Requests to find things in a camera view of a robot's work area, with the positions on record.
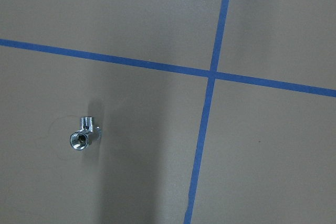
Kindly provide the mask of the chrome angle valve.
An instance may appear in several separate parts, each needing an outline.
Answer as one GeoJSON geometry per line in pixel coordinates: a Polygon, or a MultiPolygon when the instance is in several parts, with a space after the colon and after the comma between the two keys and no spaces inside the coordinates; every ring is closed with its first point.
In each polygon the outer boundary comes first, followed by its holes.
{"type": "Polygon", "coordinates": [[[96,124],[93,116],[84,116],[80,118],[80,129],[71,134],[69,138],[70,146],[82,151],[91,145],[93,142],[101,140],[102,130],[96,124]]]}

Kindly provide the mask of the brown paper table mat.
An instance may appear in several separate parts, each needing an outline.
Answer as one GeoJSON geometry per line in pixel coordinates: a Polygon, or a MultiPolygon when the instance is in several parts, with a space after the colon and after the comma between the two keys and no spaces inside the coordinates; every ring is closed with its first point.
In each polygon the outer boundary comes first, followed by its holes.
{"type": "Polygon", "coordinates": [[[335,0],[1,0],[1,223],[335,223],[335,0]]]}

